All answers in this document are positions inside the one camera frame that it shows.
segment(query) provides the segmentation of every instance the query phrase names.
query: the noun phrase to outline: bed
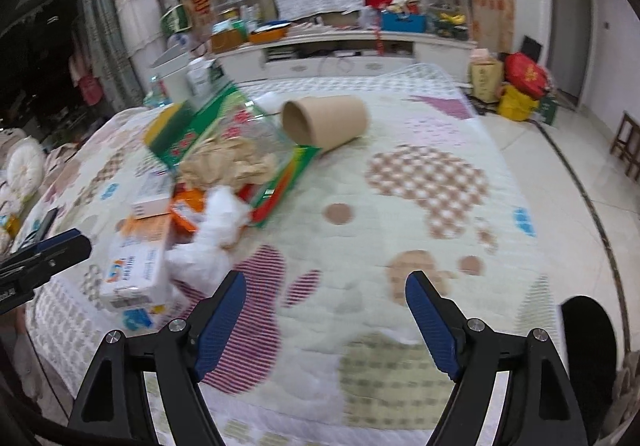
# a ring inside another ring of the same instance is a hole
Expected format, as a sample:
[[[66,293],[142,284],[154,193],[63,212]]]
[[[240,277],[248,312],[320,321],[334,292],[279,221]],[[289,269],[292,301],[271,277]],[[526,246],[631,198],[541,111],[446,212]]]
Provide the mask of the bed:
[[[314,162],[262,229],[234,249],[248,295],[217,368],[200,384],[229,445],[421,445],[452,389],[403,296],[424,270],[441,295],[496,331],[545,328],[562,347],[556,306],[527,204],[472,108],[438,67],[376,78],[268,81],[250,97],[353,94],[367,134]],[[37,352],[72,395],[104,334],[97,299],[110,235],[153,161],[141,142],[155,111],[129,110],[66,165],[25,223],[59,206],[53,232],[78,227],[91,258],[54,277],[26,309]],[[191,308],[204,294],[180,284]],[[155,376],[158,438],[172,444]],[[479,444],[491,444],[498,376]]]

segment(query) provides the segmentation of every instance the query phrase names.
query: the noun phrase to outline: doorway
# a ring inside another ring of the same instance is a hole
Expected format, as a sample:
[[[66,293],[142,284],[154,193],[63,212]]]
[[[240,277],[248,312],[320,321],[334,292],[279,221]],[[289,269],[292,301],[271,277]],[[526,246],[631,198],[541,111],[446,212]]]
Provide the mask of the doorway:
[[[591,47],[591,0],[554,0],[548,68],[568,106],[580,102]]]

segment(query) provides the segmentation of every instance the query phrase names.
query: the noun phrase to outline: yellow bag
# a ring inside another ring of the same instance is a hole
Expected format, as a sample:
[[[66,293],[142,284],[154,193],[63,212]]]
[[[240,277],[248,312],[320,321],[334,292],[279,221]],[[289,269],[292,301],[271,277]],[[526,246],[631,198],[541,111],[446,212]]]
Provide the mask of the yellow bag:
[[[498,105],[498,114],[513,121],[524,121],[539,104],[539,101],[518,91],[513,85],[506,85]]]

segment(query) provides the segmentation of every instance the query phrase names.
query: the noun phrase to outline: wooden stool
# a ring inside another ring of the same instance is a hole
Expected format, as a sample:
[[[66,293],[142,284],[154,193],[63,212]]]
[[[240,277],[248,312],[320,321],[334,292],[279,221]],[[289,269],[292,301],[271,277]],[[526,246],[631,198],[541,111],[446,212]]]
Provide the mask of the wooden stool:
[[[629,126],[629,130],[625,137],[623,133],[626,132],[627,126]],[[629,166],[626,167],[627,176],[631,175],[634,166],[638,169],[635,176],[637,181],[640,178],[640,125],[626,111],[622,116],[618,134],[611,144],[609,153],[614,153],[616,149],[620,150],[618,158],[621,161],[629,162]]]

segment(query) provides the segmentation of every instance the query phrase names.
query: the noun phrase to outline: cardboard tube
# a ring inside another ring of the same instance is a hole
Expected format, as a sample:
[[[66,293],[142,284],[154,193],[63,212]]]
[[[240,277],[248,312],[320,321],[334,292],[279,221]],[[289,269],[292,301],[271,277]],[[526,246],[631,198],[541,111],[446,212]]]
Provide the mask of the cardboard tube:
[[[328,152],[362,136],[368,117],[364,103],[355,96],[306,97],[285,103],[282,128],[295,143]]]

